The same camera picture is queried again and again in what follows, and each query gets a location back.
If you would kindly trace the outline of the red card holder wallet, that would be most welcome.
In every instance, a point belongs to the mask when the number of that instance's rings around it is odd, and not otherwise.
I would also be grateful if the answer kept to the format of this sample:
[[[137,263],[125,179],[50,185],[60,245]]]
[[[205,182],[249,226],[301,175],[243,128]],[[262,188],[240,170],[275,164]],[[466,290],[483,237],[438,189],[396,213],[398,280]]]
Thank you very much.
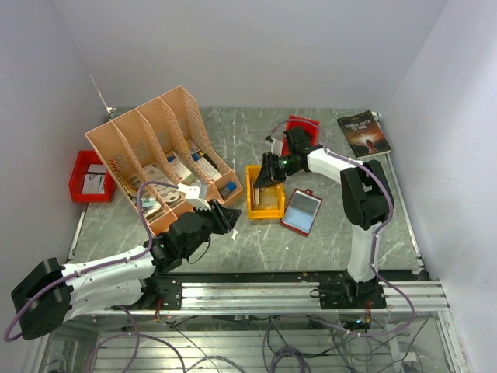
[[[296,188],[286,206],[285,213],[280,219],[280,225],[308,237],[322,204],[322,199],[316,197],[309,189]]]

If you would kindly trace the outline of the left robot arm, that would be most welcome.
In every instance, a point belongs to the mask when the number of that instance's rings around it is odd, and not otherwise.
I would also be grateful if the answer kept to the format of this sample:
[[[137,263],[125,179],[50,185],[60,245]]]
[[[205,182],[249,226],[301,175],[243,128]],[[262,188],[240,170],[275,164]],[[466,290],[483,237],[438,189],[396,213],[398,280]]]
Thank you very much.
[[[241,214],[211,200],[207,209],[181,214],[167,232],[124,253],[76,264],[41,261],[11,293],[16,316],[4,340],[34,340],[76,316],[118,305],[149,309],[158,289],[148,280],[179,267],[212,235],[231,232]]]

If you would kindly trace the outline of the yellow plastic bin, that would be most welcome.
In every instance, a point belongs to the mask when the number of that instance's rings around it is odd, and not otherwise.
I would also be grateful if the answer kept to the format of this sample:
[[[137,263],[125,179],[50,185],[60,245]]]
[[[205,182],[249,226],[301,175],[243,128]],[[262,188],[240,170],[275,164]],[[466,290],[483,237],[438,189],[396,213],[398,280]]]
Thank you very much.
[[[245,167],[246,205],[248,219],[281,219],[285,212],[286,195],[283,184],[256,190],[253,186],[261,166]]]

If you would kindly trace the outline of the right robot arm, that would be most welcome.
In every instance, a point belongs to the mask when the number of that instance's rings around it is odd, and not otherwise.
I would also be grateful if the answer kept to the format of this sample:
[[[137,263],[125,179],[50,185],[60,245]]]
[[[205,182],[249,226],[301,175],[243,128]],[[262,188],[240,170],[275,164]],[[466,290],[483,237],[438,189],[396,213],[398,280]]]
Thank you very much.
[[[377,244],[382,229],[394,212],[394,199],[381,164],[376,160],[361,162],[313,145],[303,128],[284,131],[288,155],[266,152],[255,179],[255,188],[284,182],[300,171],[317,173],[341,186],[342,206],[352,225],[353,236],[346,278],[337,284],[325,284],[318,296],[330,308],[356,308],[369,305],[383,308],[386,301],[377,270]]]

